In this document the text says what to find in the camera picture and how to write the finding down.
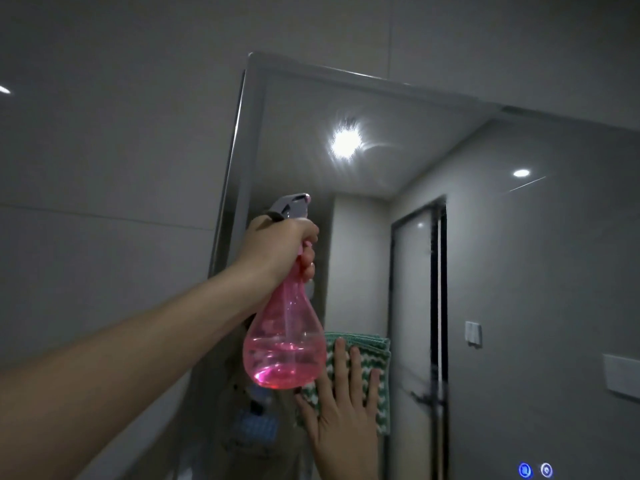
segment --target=ceiling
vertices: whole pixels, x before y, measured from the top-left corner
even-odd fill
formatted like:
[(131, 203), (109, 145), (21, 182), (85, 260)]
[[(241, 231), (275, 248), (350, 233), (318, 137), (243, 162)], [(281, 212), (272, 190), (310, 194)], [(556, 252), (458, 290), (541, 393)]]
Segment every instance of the ceiling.
[[(494, 112), (491, 104), (462, 109), (272, 75), (260, 130), (252, 211), (298, 192), (312, 196), (315, 214), (330, 209), (335, 193), (391, 200)], [(334, 131), (347, 118), (356, 120), (363, 141), (348, 160), (336, 158), (330, 149)]]

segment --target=pink spray bottle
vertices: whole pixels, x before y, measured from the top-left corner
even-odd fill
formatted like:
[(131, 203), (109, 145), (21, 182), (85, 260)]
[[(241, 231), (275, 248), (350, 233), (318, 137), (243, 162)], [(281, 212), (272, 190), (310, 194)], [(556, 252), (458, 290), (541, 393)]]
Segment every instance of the pink spray bottle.
[[(274, 221), (307, 217), (308, 194), (281, 197), (267, 211)], [(255, 316), (243, 345), (244, 370), (262, 387), (292, 389), (316, 379), (326, 363), (320, 320), (305, 293), (300, 254), (289, 275)]]

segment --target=green striped cloth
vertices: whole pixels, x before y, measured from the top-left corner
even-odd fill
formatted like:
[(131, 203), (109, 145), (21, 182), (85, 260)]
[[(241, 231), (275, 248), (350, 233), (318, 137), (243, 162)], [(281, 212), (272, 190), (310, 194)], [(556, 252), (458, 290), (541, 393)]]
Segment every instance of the green striped cloth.
[[(389, 414), (389, 361), (391, 360), (391, 352), (389, 351), (389, 339), (383, 339), (378, 335), (361, 335), (358, 333), (335, 333), (325, 332), (326, 338), (326, 370), (329, 379), (333, 381), (333, 344), (335, 339), (342, 337), (346, 341), (347, 350), (347, 369), (351, 370), (351, 360), (349, 358), (349, 349), (357, 346), (360, 349), (362, 357), (362, 391), (366, 399), (369, 393), (369, 374), (372, 369), (380, 369), (380, 389), (378, 401), (378, 415), (376, 422), (378, 423), (378, 433), (380, 435), (388, 435), (390, 431), (390, 414)], [(316, 383), (311, 382), (302, 387), (302, 397), (304, 397), (320, 414), (320, 405), (318, 403), (318, 393)]]

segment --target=translucent bottle body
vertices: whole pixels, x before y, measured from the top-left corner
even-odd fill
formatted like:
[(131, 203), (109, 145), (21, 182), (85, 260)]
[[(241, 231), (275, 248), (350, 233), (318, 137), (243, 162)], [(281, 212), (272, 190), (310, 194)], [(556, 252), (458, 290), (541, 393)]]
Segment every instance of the translucent bottle body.
[(324, 331), (305, 293), (298, 260), (249, 327), (243, 362), (256, 384), (271, 389), (304, 386), (324, 369)]

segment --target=wall switch panel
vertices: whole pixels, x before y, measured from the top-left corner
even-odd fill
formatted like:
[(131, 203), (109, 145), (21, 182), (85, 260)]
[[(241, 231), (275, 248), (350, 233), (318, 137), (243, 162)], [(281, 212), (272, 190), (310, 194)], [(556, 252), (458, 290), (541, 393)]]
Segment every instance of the wall switch panel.
[(640, 360), (603, 354), (607, 389), (640, 399)]
[(465, 322), (465, 340), (469, 344), (482, 346), (482, 327), (480, 323)]

